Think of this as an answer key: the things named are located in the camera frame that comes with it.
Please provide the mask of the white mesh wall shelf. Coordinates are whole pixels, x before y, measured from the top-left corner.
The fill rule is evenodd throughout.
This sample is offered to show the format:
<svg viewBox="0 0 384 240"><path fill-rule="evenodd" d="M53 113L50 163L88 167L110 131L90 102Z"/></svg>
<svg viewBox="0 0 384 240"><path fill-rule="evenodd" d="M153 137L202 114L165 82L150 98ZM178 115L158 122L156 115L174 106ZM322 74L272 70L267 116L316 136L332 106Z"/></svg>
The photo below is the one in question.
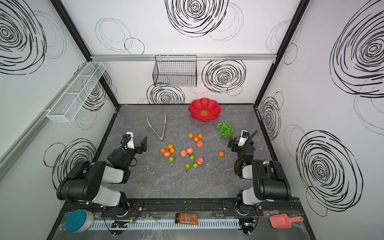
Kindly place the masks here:
<svg viewBox="0 0 384 240"><path fill-rule="evenodd" d="M47 118L54 123L70 123L84 108L98 111L105 104L106 92L99 83L106 68L102 62L88 62L74 74L65 91L48 110Z"/></svg>

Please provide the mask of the red flower-shaped fruit bowl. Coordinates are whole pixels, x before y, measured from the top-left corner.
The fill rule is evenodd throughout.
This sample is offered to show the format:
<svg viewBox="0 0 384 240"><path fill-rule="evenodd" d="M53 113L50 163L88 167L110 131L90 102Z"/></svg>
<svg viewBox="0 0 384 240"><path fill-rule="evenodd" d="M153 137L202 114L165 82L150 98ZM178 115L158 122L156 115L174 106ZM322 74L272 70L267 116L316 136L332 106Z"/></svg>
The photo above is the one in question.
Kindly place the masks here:
<svg viewBox="0 0 384 240"><path fill-rule="evenodd" d="M222 112L219 104L208 98L194 100L188 107L188 110L194 120L198 120L203 123L217 120Z"/></svg>

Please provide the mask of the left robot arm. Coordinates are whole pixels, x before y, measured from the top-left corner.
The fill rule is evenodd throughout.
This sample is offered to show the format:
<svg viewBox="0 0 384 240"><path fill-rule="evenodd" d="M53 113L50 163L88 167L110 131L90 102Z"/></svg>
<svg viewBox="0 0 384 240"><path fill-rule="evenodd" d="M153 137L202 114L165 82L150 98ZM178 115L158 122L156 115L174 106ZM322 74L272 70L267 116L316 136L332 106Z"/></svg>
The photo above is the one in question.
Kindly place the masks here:
<svg viewBox="0 0 384 240"><path fill-rule="evenodd" d="M121 145L112 151L106 161L75 164L57 189L57 198L70 202L90 202L103 208L116 209L124 216L127 212L136 214L131 208L126 194L104 187L107 184L125 184L128 182L135 155L148 149L148 137L145 136L139 146L134 145L133 133L123 134Z"/></svg>

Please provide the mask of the pink plastic scoop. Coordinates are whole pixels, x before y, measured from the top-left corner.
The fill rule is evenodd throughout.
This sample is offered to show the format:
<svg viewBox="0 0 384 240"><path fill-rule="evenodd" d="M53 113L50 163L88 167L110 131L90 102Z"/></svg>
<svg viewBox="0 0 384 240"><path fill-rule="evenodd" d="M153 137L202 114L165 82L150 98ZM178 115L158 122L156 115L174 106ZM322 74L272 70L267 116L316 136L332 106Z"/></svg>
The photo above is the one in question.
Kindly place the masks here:
<svg viewBox="0 0 384 240"><path fill-rule="evenodd" d="M288 217L287 214L274 215L270 217L271 225L274 229L291 228L292 223L303 222L303 217Z"/></svg>

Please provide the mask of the green fake grape bunch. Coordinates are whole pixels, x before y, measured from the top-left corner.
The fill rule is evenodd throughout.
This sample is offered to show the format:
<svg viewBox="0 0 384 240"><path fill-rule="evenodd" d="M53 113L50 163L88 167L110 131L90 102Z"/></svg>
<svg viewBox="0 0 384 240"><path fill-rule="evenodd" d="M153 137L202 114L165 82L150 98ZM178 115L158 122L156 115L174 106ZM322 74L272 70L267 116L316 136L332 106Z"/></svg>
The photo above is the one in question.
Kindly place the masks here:
<svg viewBox="0 0 384 240"><path fill-rule="evenodd" d="M229 138L232 136L234 131L233 126L227 122L217 124L216 128L219 131L220 138Z"/></svg>

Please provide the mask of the teal lidded container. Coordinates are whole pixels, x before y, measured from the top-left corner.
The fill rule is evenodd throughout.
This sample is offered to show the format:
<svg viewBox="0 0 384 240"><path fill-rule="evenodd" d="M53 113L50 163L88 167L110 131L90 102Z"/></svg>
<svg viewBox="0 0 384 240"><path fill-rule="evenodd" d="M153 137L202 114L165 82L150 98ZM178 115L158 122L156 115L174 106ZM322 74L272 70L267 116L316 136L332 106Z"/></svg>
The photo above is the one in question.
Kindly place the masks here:
<svg viewBox="0 0 384 240"><path fill-rule="evenodd" d="M75 210L65 215L65 230L69 233L80 233L87 231L95 220L95 215L87 210Z"/></svg>

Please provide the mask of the black mounting rail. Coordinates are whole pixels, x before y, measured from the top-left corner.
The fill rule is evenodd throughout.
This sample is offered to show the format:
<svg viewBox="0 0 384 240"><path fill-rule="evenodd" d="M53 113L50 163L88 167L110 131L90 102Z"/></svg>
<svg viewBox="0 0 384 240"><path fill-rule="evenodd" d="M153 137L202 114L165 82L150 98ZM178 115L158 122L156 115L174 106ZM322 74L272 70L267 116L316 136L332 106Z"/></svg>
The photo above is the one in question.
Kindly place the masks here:
<svg viewBox="0 0 384 240"><path fill-rule="evenodd" d="M262 202L255 206L240 205L235 198L224 199L128 199L124 207L104 207L94 203L64 203L62 212L77 209L106 213L108 217L142 217L149 213L200 213L254 217L265 211L302 209L300 201Z"/></svg>

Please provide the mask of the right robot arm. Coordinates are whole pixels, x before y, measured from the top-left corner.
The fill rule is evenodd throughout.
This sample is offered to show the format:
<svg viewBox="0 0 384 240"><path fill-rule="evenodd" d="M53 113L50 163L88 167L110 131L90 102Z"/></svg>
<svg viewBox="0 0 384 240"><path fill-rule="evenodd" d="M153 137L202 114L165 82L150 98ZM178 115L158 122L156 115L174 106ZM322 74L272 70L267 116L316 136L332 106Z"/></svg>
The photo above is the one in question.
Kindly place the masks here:
<svg viewBox="0 0 384 240"><path fill-rule="evenodd" d="M253 137L258 131L243 130L240 137L230 137L228 148L237 153L234 173L241 179L251 180L253 186L237 194L236 209L240 215L247 215L263 202L290 201L292 192L278 161L257 160L254 158Z"/></svg>

